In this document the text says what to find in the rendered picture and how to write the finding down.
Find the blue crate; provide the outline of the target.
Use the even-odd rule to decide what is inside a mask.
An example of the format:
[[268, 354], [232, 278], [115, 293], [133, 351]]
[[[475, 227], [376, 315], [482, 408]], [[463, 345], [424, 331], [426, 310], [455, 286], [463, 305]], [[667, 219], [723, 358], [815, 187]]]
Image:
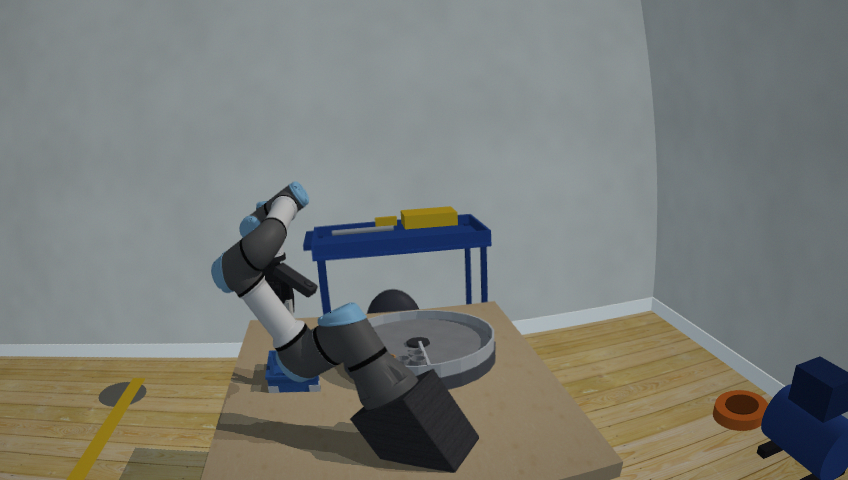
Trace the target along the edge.
[[265, 379], [268, 381], [269, 393], [321, 392], [320, 381], [318, 379], [319, 375], [316, 376], [314, 379], [310, 379], [301, 383], [293, 381], [281, 371], [280, 367], [276, 362], [275, 355], [276, 350], [269, 351], [265, 374]]

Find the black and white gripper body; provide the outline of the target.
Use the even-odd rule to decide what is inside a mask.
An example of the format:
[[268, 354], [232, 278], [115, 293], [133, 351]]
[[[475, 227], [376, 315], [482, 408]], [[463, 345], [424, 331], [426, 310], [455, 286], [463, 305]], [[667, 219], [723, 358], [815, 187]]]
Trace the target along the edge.
[[[290, 297], [292, 295], [293, 288], [291, 286], [289, 286], [288, 284], [286, 284], [285, 282], [283, 282], [278, 277], [276, 277], [275, 275], [273, 275], [273, 271], [274, 271], [275, 266], [279, 265], [280, 262], [285, 260], [285, 259], [286, 259], [286, 254], [284, 252], [284, 254], [282, 256], [274, 257], [274, 259], [263, 270], [261, 270], [262, 273], [265, 275], [266, 282], [273, 289], [273, 291], [275, 292], [276, 295], [277, 295], [277, 290], [279, 290], [279, 296], [280, 296], [280, 299], [283, 301], [283, 303], [285, 303], [285, 300], [290, 299]], [[276, 262], [276, 261], [279, 261], [279, 263]]]

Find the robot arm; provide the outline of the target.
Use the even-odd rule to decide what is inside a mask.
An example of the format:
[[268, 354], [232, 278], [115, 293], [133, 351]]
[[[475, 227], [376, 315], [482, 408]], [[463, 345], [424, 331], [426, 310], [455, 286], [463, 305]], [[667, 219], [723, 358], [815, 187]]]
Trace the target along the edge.
[[213, 262], [212, 278], [223, 292], [235, 291], [272, 336], [277, 364], [288, 378], [304, 382], [345, 363], [361, 404], [375, 409], [406, 393], [418, 379], [388, 352], [360, 307], [345, 304], [319, 317], [319, 326], [310, 330], [294, 319], [261, 271], [284, 254], [287, 229], [308, 203], [298, 182], [258, 202], [240, 224], [244, 238]]

